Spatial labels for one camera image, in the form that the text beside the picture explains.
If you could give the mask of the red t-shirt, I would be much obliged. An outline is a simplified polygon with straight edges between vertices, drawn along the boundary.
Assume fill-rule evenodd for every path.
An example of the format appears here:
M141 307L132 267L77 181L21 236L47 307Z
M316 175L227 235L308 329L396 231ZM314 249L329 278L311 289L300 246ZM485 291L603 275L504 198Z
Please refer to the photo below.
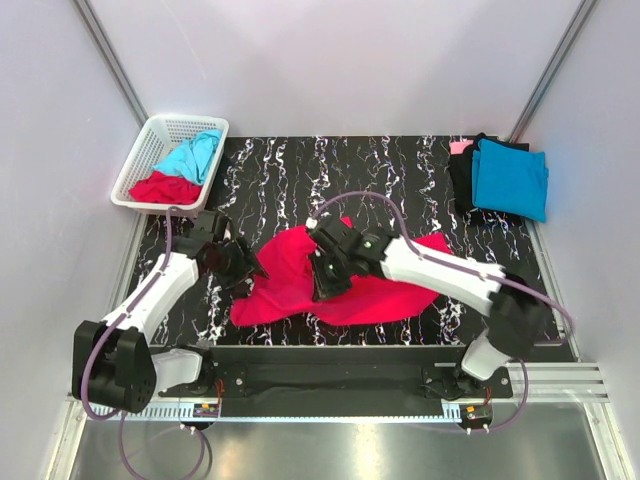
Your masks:
M331 326L389 323L421 314L439 297L435 291L407 283L354 276L347 293L314 302L309 259L314 248L303 226L287 229L270 240L258 253L268 276L257 277L250 295L233 302L233 325L270 324L304 313Z

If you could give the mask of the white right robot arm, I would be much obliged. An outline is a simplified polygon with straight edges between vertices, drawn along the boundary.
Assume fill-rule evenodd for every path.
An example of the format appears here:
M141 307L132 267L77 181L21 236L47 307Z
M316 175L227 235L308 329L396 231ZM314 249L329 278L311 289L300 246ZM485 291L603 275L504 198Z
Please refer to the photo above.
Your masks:
M315 301L346 294L354 276L377 277L451 297L485 317L453 374L463 395L480 394L496 370L525 359L550 316L524 279L499 264L455 257L381 227L360 231L336 217L309 218L305 228L315 244Z

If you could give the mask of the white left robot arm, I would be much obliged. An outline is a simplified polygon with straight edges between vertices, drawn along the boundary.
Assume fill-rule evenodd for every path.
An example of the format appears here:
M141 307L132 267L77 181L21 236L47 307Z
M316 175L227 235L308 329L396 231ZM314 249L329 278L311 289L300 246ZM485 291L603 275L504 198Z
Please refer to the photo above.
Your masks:
M256 278L268 275L249 242L219 211L204 211L184 235L166 231L165 251L123 303L100 321L76 329L72 395L93 420L136 414L174 387L196 396L218 381L211 354L195 346L159 353L150 342L176 302L201 278L210 277L234 299L249 296Z

